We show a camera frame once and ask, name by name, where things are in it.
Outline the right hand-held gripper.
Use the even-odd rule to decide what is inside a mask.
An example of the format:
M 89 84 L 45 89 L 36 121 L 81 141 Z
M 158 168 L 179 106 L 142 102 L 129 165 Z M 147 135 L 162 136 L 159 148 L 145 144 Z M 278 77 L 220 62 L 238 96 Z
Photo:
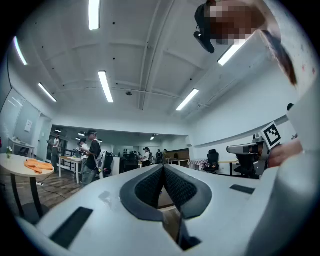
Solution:
M 281 143 L 275 122 L 270 123 L 260 132 L 253 135 L 253 143 L 231 145 L 226 148 L 230 154 L 253 154 L 253 166 L 257 175 L 263 175 L 268 168 L 268 160 L 272 148 Z

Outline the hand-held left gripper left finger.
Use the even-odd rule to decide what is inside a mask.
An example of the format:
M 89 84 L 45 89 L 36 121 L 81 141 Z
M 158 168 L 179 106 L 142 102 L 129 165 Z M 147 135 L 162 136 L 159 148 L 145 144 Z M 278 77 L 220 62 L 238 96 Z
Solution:
M 36 225 L 19 218 L 18 225 L 31 243 L 46 256 L 177 256 L 181 248 L 162 222 L 140 220 L 129 213 L 120 199 L 122 186 L 150 171 L 144 167 L 95 181 L 52 208 Z M 63 247 L 53 234 L 84 208 L 89 217 L 71 243 Z

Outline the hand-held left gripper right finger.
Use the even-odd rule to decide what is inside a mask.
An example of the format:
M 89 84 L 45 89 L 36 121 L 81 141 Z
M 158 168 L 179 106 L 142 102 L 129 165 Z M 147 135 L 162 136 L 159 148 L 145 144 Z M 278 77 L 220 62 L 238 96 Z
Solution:
M 168 256 L 248 256 L 254 231 L 272 193 L 272 172 L 260 180 L 208 174 L 166 164 L 164 171 L 193 184 L 196 194 L 180 208 L 182 226 L 199 244 L 187 250 L 166 242 Z

